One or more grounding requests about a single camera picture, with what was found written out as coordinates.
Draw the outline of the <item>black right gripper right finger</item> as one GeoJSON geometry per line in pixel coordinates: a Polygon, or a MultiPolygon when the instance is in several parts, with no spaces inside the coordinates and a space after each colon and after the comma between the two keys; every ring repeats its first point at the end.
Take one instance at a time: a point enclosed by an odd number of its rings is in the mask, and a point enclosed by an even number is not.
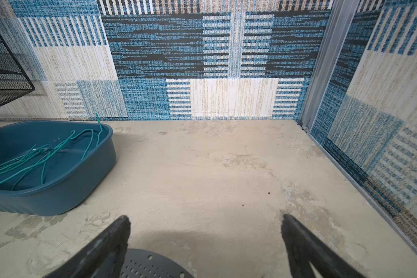
{"type": "Polygon", "coordinates": [[[323,278],[363,277],[291,214],[283,215],[281,237],[293,278],[313,278],[313,269],[323,278]]]}

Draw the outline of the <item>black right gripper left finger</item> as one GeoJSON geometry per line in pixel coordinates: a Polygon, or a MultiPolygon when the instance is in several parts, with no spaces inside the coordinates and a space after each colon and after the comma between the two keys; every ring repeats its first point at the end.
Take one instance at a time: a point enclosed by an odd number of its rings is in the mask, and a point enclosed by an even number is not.
{"type": "Polygon", "coordinates": [[[117,218],[89,244],[47,278],[118,278],[122,273],[130,236],[130,221],[117,218]]]}

